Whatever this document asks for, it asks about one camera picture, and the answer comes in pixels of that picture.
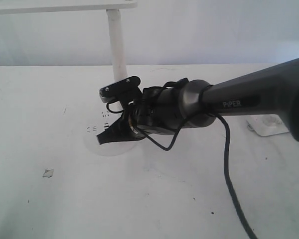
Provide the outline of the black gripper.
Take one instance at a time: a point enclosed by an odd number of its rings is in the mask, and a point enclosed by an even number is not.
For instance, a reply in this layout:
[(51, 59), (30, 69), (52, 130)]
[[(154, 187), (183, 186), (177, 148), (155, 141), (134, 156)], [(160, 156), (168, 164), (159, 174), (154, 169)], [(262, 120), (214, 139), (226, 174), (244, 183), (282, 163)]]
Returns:
[(138, 87), (120, 94), (122, 115), (96, 135), (100, 145), (139, 141), (150, 134), (174, 135), (180, 127), (179, 86)]

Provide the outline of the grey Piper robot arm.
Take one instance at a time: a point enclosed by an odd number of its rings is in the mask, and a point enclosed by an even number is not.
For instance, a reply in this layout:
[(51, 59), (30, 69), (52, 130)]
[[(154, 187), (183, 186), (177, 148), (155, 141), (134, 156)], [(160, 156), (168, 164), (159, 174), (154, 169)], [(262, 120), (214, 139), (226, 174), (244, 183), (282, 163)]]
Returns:
[(211, 125), (217, 115), (278, 115), (299, 141), (299, 58), (212, 85), (183, 78), (140, 89), (131, 76), (100, 89), (102, 102), (120, 103), (120, 117), (97, 135), (99, 144), (138, 141)]

